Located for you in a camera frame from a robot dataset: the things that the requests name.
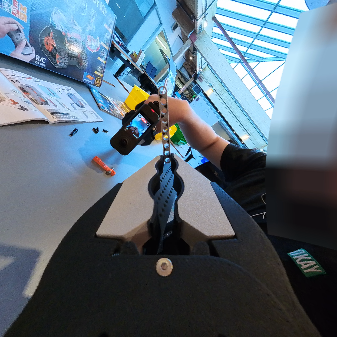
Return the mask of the orange toy beam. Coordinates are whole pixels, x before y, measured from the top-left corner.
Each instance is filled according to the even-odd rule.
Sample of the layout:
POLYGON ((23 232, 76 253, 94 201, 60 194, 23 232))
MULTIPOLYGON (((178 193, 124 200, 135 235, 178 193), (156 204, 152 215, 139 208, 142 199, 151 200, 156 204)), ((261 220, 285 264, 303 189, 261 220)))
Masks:
POLYGON ((116 174, 116 172, 114 171, 114 168, 109 167, 98 156, 95 156, 92 160, 95 163, 97 163, 105 171, 106 175, 114 176, 116 174))

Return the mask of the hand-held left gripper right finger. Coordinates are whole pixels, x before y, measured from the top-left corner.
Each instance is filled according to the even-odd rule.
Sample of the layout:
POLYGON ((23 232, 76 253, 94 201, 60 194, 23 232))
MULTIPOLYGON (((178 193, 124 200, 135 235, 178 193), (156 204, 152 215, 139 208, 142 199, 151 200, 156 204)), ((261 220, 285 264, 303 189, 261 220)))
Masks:
POLYGON ((188 244, 233 239, 234 230, 210 181, 175 154, 173 157, 178 162, 176 173, 184 185, 182 196, 178 199, 182 239, 188 244))

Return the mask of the grey desk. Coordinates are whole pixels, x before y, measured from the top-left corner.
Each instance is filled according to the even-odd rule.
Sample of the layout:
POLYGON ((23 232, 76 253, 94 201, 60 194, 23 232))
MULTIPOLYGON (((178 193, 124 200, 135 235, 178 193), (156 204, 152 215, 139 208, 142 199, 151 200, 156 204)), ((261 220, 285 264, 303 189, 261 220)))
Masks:
POLYGON ((5 55, 1 67, 73 87, 104 120, 1 127, 2 336, 35 292, 51 256, 78 218, 113 186, 162 154, 162 147, 154 141, 122 156, 110 146, 121 121, 98 109, 84 83, 5 55), (70 137, 75 128, 78 132, 70 137), (92 160, 95 156, 116 174, 106 175, 92 160))

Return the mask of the person's black shirt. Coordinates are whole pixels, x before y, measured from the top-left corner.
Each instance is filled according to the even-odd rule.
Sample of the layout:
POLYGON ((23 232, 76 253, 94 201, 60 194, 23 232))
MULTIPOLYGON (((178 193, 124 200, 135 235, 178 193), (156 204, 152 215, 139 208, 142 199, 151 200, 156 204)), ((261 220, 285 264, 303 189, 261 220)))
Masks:
MULTIPOLYGON (((225 192, 253 217, 267 233, 265 193, 266 154, 229 144, 221 157, 225 192)), ((311 321, 322 336, 337 336, 337 253, 336 250, 267 234, 287 272, 290 283, 311 321), (288 253, 305 249, 325 270, 307 277, 288 253)))

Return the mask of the blue toy kit box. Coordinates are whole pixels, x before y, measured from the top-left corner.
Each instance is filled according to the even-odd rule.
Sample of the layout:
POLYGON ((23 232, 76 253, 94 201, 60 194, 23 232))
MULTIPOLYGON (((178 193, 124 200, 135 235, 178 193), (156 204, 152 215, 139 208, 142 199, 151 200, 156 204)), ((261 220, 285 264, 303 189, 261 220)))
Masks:
POLYGON ((2 54, 100 87, 116 15, 105 0, 1 0, 2 54))

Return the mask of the black perforated toy panel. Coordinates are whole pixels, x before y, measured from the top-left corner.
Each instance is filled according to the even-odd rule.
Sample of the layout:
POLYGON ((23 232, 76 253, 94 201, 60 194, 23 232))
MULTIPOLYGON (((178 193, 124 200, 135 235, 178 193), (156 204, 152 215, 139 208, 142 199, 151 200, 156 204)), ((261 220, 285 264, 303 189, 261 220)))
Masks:
POLYGON ((157 172, 149 183, 149 192, 154 201, 149 229, 153 241, 152 253, 159 254, 162 251, 163 236, 175 201, 176 191, 173 187, 174 173, 171 162, 166 162, 163 156, 160 156, 155 168, 157 172))

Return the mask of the grey perforated toy beam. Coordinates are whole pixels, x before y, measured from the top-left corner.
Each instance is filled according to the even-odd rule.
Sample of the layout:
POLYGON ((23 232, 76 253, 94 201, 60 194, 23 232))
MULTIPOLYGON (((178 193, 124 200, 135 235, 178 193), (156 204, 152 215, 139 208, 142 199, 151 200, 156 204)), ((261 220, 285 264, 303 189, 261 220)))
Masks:
POLYGON ((160 86, 158 88, 160 124, 162 132, 163 161, 165 164, 171 163, 170 134, 169 134, 169 111, 167 88, 160 86))

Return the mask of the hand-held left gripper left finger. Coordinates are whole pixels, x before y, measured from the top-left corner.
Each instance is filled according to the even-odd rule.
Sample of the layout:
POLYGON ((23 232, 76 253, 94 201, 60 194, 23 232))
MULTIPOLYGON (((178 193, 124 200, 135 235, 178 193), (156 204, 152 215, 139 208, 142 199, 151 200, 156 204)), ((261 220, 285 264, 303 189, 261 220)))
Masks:
POLYGON ((150 238, 148 221, 153 214, 154 200, 148 185, 157 174, 156 156, 149 163, 125 179, 103 219, 96 235, 122 241, 147 242, 150 238))

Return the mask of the small colourful booklet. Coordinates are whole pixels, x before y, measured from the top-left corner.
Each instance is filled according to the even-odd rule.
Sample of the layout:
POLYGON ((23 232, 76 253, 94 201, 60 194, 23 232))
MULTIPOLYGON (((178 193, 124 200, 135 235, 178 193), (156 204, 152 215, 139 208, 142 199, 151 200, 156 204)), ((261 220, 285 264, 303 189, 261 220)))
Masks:
POLYGON ((122 120, 126 113, 130 111, 124 102, 107 97, 91 86, 88 86, 88 88, 100 110, 107 112, 120 120, 122 120))

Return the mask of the green storage bin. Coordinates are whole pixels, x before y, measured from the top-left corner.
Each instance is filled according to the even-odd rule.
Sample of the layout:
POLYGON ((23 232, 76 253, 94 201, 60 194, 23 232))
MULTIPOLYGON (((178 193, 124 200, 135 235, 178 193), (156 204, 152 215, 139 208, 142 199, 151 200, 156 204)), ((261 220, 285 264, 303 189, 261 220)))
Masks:
POLYGON ((173 136, 171 136, 171 141, 176 145, 186 145, 187 141, 183 136, 183 133, 181 129, 179 128, 179 125, 176 123, 174 126, 177 128, 173 136))

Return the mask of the open instruction manual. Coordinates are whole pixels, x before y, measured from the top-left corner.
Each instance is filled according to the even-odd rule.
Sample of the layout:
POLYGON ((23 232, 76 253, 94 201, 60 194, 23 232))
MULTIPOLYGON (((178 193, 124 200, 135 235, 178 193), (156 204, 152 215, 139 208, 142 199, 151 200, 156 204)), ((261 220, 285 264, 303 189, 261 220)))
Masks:
POLYGON ((48 123, 103 121, 73 88, 1 68, 0 125, 35 120, 48 123))

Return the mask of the background wooden table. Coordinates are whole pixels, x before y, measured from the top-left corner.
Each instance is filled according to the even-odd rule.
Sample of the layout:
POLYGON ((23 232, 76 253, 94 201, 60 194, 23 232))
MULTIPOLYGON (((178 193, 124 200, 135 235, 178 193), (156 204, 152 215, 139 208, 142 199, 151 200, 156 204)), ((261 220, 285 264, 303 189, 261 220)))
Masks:
POLYGON ((134 76, 137 80, 144 79, 144 71, 140 68, 140 66, 136 65, 136 63, 131 59, 127 53, 114 41, 112 40, 111 50, 110 50, 110 57, 114 58, 117 57, 119 60, 123 62, 123 65, 117 70, 114 74, 116 79, 123 73, 126 68, 130 68, 130 73, 134 76))

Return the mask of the person's right forearm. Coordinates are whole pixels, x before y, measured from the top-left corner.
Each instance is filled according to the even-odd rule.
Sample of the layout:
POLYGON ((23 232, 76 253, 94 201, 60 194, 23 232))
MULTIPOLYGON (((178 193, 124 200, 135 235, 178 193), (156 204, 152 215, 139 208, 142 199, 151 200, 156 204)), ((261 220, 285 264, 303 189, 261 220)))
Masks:
POLYGON ((200 152, 219 169, 224 149, 230 144, 215 133, 212 127, 205 123, 186 101, 180 101, 179 126, 189 145, 200 152))

